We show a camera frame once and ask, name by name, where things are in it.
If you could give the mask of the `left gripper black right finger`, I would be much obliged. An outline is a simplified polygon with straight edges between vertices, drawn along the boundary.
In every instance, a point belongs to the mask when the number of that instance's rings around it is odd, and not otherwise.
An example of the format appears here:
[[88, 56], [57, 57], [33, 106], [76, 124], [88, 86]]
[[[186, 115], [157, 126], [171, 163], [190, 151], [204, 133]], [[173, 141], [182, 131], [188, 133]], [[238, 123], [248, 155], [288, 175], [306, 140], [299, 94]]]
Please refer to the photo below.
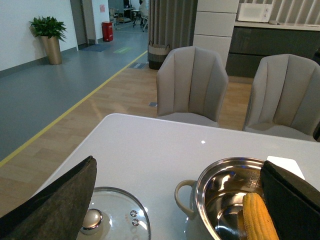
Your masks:
[[294, 173], [265, 161], [260, 180], [268, 212], [281, 240], [320, 238], [320, 192]]

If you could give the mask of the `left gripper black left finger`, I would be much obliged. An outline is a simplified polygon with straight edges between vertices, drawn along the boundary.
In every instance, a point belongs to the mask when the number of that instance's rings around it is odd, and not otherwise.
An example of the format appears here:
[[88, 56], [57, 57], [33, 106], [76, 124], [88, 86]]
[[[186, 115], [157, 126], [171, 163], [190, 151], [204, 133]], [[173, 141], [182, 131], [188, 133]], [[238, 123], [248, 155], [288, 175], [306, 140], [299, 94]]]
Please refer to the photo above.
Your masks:
[[0, 219], [2, 240], [75, 240], [82, 227], [97, 175], [88, 156]]

